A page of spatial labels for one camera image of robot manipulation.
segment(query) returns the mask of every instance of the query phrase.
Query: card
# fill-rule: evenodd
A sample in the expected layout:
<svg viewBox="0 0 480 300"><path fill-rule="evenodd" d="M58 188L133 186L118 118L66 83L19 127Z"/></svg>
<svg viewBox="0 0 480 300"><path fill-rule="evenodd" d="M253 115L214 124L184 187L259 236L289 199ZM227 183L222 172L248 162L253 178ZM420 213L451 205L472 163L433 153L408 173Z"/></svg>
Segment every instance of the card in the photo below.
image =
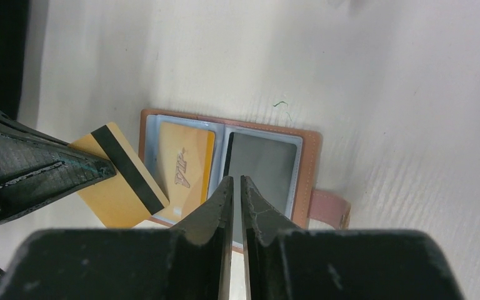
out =
<svg viewBox="0 0 480 300"><path fill-rule="evenodd" d="M71 143L110 160L117 174L78 191L84 202L108 228L132 228L169 205L118 126L111 122Z"/></svg>
<svg viewBox="0 0 480 300"><path fill-rule="evenodd" d="M162 122L157 150L157 180L170 205L154 217L177 223L207 199L214 132Z"/></svg>

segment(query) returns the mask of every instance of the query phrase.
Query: white surface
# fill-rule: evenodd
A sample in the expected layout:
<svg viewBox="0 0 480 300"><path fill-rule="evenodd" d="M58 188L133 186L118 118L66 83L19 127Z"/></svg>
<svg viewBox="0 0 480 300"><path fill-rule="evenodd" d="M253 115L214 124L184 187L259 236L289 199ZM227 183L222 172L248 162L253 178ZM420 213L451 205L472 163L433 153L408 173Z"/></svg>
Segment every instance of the white surface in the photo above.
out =
<svg viewBox="0 0 480 300"><path fill-rule="evenodd" d="M352 202L351 227L426 231L480 299L480 1L60 0L32 13L28 125L73 141L115 121L134 147L150 107L318 130L317 187ZM99 225L74 195L1 226L0 266L31 231L70 224ZM233 269L242 299L241 256Z"/></svg>

